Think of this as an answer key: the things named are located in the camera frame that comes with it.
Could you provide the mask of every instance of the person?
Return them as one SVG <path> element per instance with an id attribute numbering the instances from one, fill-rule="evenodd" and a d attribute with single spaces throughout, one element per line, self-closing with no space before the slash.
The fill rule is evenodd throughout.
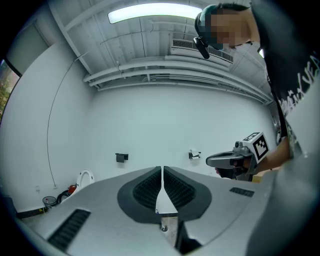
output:
<path id="1" fill-rule="evenodd" d="M 308 8 L 308 19 L 303 19 L 300 8 L 290 8 L 285 1 L 253 0 L 251 7 L 235 3 L 209 5 L 195 19 L 195 29 L 204 45 L 221 50 L 253 41 L 263 50 L 281 137 L 285 138 L 258 164 L 258 172 L 280 167 L 302 153 L 286 117 L 303 101 L 310 86 L 319 85 L 319 44 L 313 38 L 313 24 L 318 23 L 316 10 L 315 6 Z M 249 165 L 250 160 L 245 159 L 242 166 Z"/>

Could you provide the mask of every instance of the black wall bracket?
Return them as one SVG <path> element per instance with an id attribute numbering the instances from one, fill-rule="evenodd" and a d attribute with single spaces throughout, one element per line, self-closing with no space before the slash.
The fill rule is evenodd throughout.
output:
<path id="1" fill-rule="evenodd" d="M 118 163 L 124 163 L 125 160 L 129 159 L 129 154 L 115 153 L 115 155 L 116 155 L 115 159 Z"/>

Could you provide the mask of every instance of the window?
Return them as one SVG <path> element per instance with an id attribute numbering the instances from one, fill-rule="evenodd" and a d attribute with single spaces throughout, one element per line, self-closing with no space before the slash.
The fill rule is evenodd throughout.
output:
<path id="1" fill-rule="evenodd" d="M 0 62 L 0 121 L 12 90 L 20 78 L 20 74 L 4 59 Z"/>

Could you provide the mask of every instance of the white wall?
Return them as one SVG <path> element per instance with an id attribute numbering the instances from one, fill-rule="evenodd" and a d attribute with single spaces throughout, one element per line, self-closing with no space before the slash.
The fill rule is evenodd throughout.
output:
<path id="1" fill-rule="evenodd" d="M 86 168 L 97 180 L 152 166 L 216 173 L 206 157 L 233 149 L 237 140 L 263 131 L 270 149 L 275 134 L 268 109 L 247 98 L 177 86 L 124 87 L 97 93 L 87 123 Z M 188 151 L 201 152 L 190 161 Z M 128 153 L 117 163 L 115 153 Z"/>
<path id="2" fill-rule="evenodd" d="M 77 177 L 84 158 L 85 109 L 95 90 L 82 82 L 82 65 L 71 66 L 75 58 L 69 46 L 54 44 L 26 70 L 7 103 L 0 127 L 0 177 L 18 212 L 42 207 L 43 197 L 56 197 L 70 185 L 70 175 Z"/>

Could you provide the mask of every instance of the ceiling light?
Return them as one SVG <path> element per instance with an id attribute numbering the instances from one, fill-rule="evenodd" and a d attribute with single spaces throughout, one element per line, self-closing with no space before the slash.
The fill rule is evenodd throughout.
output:
<path id="1" fill-rule="evenodd" d="M 170 15 L 195 19 L 202 9 L 178 3 L 144 3 L 109 12 L 110 23 L 142 16 Z"/>
<path id="2" fill-rule="evenodd" d="M 262 58 L 265 58 L 265 53 L 263 49 L 259 48 L 258 53 L 261 55 Z"/>

